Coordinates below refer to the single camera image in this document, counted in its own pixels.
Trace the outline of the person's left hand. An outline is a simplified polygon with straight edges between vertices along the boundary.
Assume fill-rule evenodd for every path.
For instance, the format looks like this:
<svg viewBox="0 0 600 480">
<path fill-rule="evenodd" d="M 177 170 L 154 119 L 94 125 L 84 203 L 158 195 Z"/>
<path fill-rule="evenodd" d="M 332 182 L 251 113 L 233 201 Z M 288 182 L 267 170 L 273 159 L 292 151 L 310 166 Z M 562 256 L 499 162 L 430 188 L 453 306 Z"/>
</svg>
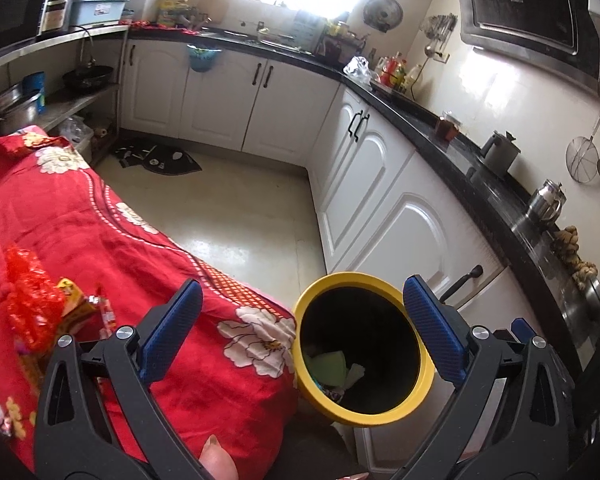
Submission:
<svg viewBox="0 0 600 480">
<path fill-rule="evenodd" d="M 202 447 L 199 461 L 214 480 L 237 480 L 238 471 L 234 460 L 230 457 L 217 437 L 212 434 Z"/>
</svg>

